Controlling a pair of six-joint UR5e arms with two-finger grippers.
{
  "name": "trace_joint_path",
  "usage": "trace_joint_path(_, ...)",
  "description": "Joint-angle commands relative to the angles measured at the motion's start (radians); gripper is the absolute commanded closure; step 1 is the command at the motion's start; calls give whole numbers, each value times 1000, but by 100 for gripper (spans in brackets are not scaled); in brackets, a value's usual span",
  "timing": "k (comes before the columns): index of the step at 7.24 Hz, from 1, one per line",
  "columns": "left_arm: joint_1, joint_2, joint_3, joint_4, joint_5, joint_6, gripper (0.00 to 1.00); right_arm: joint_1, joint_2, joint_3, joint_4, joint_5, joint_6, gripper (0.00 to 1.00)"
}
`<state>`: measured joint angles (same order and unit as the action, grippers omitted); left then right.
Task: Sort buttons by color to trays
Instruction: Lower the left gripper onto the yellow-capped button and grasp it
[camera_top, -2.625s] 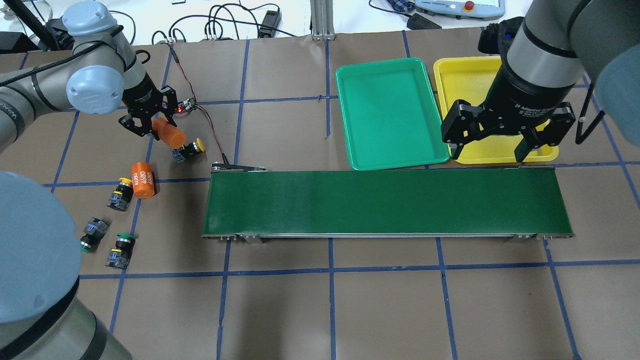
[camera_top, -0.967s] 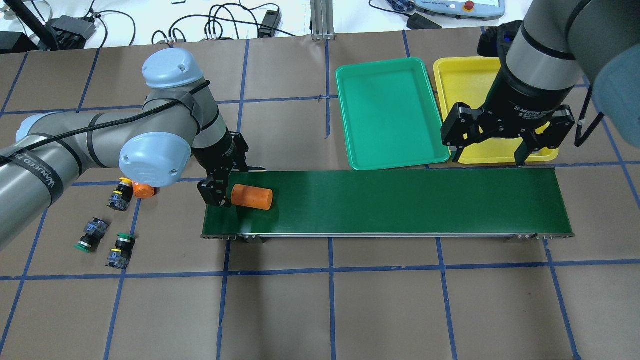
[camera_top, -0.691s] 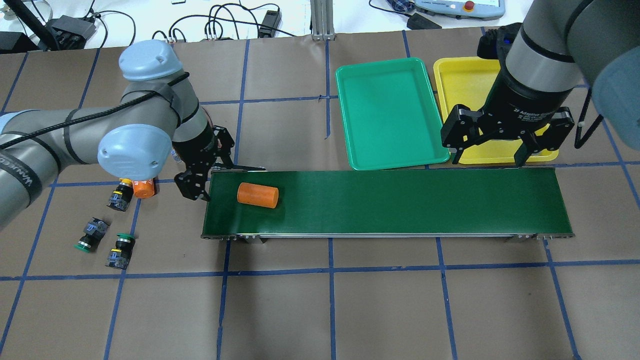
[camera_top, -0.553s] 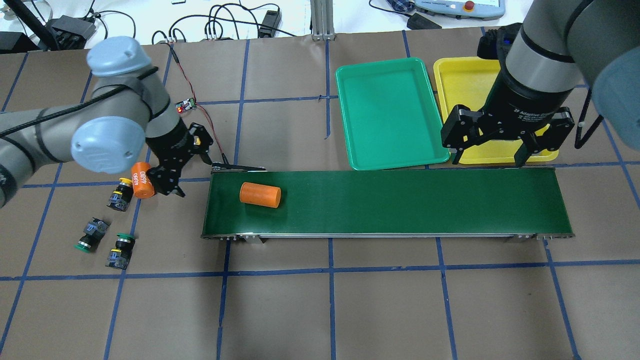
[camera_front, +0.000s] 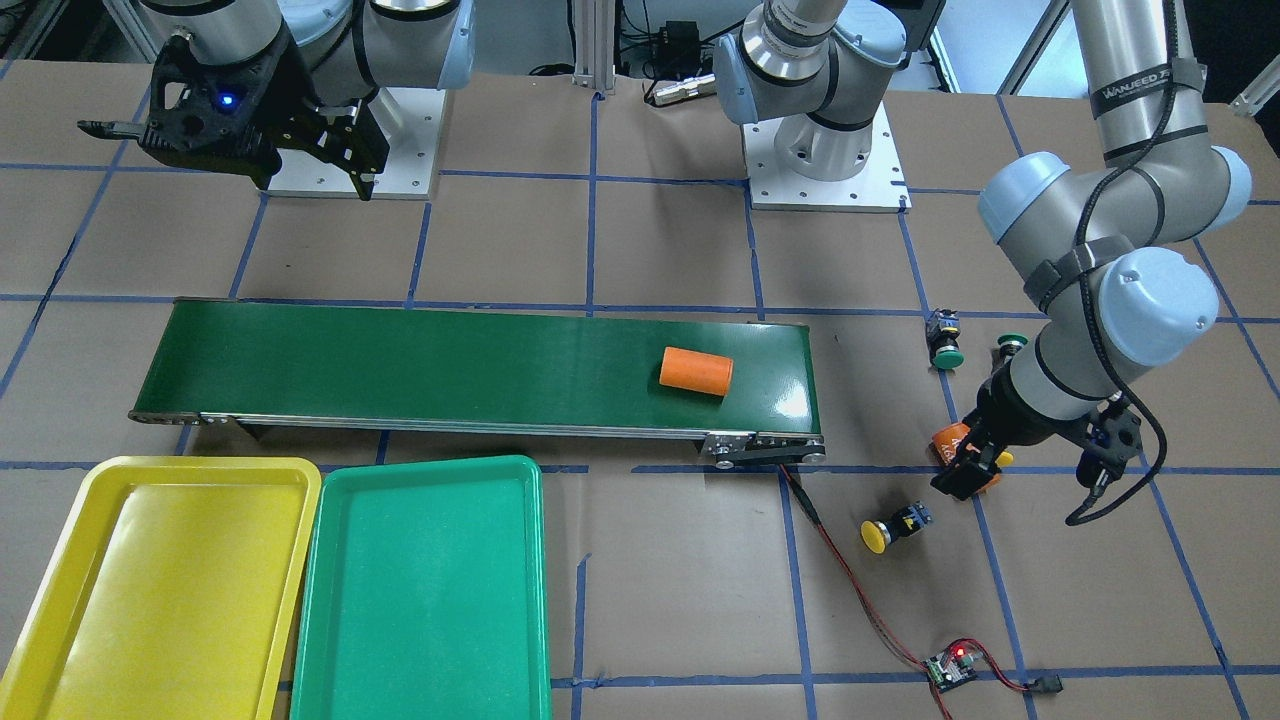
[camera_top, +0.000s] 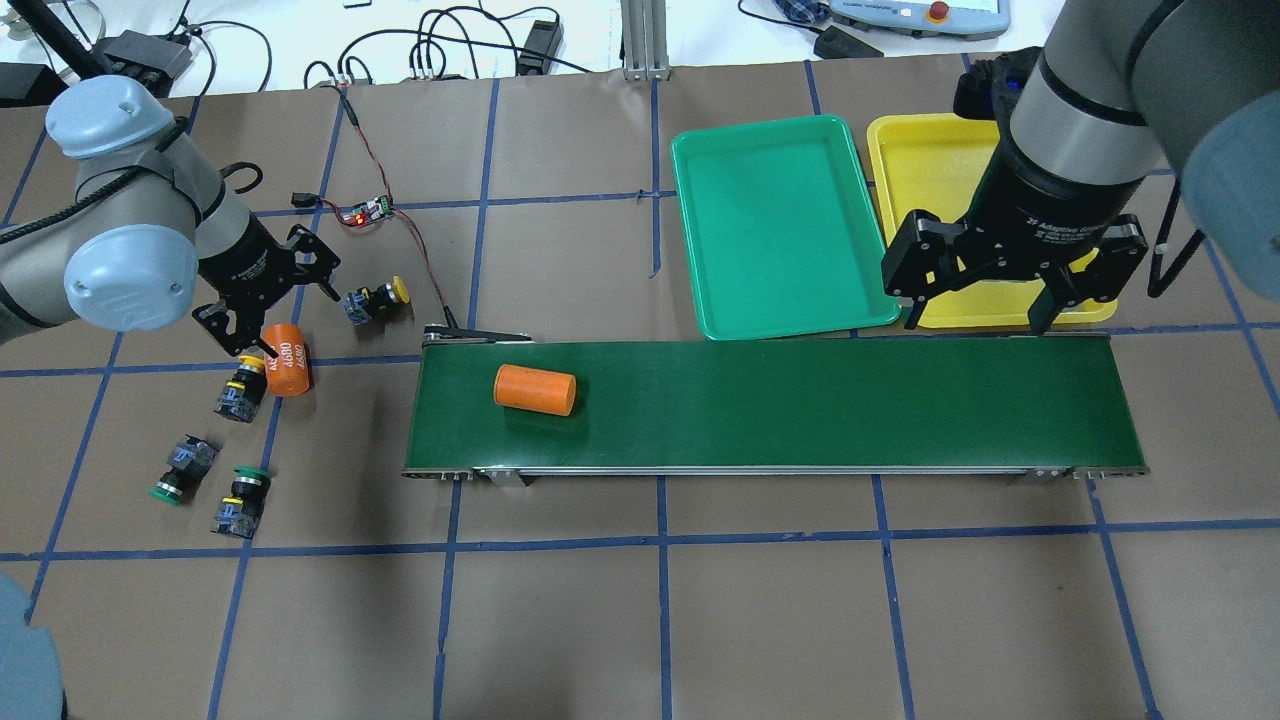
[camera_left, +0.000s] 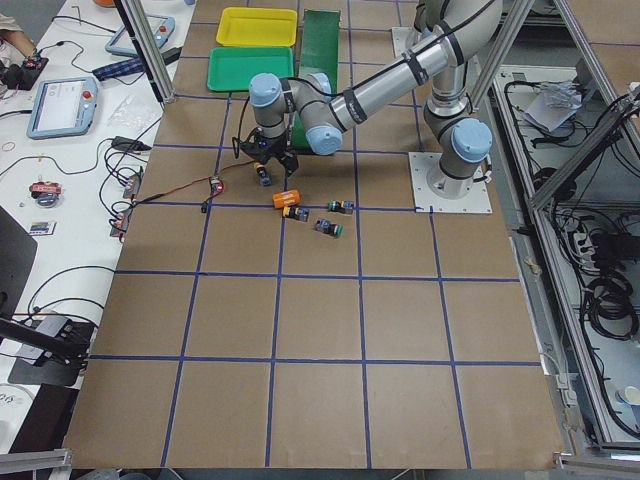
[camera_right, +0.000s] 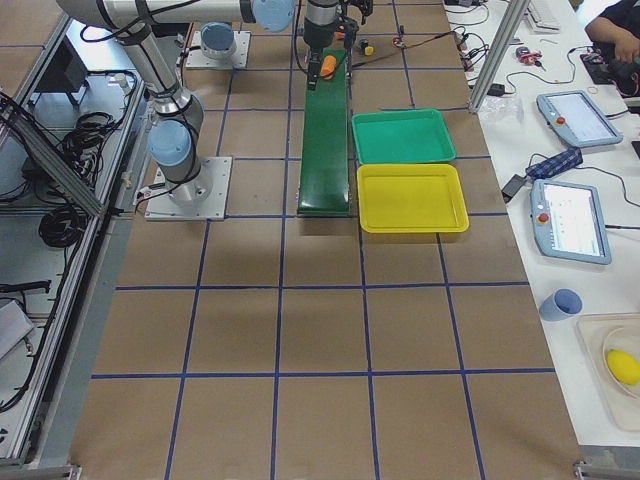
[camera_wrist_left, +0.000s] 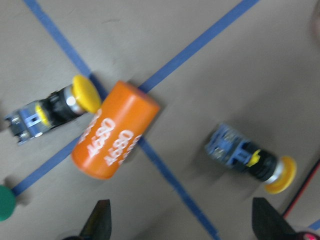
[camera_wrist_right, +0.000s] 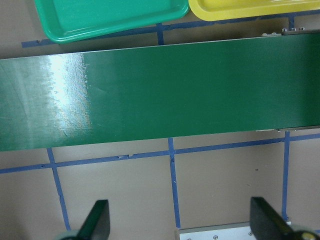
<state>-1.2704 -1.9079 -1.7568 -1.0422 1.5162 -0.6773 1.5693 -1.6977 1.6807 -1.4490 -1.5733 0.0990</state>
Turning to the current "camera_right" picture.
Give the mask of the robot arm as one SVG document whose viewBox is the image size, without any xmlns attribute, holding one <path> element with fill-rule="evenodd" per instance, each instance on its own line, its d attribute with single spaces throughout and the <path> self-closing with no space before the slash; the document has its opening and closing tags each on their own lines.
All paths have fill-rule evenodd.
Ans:
<svg viewBox="0 0 640 480">
<path fill-rule="evenodd" d="M 118 43 L 140 74 L 156 115 L 148 148 L 164 175 L 166 191 L 174 201 L 194 200 L 202 162 L 196 153 L 203 107 L 182 85 L 162 55 L 152 28 L 138 22 L 118 38 Z"/>
<path fill-rule="evenodd" d="M 112 36 L 138 43 L 136 28 L 165 23 L 236 22 L 256 23 L 279 32 L 299 11 L 293 1 L 60 1 L 59 7 L 86 26 L 102 28 Z M 340 25 L 349 21 L 344 1 L 308 1 L 303 39 L 309 48 L 307 89 L 316 89 L 323 52 Z"/>
</svg>

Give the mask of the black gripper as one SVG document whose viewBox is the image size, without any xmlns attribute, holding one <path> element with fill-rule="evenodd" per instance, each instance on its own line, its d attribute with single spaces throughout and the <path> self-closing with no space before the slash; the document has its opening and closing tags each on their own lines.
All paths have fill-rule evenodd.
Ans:
<svg viewBox="0 0 640 480">
<path fill-rule="evenodd" d="M 315 90 L 320 77 L 320 50 L 328 48 L 336 33 L 342 34 L 343 48 L 350 50 L 358 32 L 358 23 L 354 19 L 338 19 L 328 25 L 316 25 L 310 20 L 304 21 L 303 40 L 310 48 L 308 55 L 307 89 Z"/>
</svg>

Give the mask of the person forearm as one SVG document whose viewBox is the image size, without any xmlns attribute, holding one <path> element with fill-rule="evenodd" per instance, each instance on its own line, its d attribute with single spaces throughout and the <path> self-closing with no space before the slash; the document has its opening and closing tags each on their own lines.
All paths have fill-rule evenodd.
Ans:
<svg viewBox="0 0 640 480">
<path fill-rule="evenodd" d="M 607 7 L 585 31 L 606 62 L 634 64 L 639 58 L 639 2 L 619 1 Z"/>
</svg>

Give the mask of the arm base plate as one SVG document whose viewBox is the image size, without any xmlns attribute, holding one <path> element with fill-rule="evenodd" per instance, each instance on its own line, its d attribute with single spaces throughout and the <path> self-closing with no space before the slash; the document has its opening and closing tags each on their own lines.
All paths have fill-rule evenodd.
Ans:
<svg viewBox="0 0 640 480">
<path fill-rule="evenodd" d="M 191 40 L 186 68 L 192 70 L 244 70 L 247 67 L 251 33 L 197 30 Z"/>
<path fill-rule="evenodd" d="M 173 187 L 164 185 L 165 177 L 159 167 L 155 182 L 162 187 L 149 195 L 144 217 L 148 221 L 221 221 L 225 217 L 231 157 L 201 157 L 199 175 L 168 193 Z"/>
</svg>

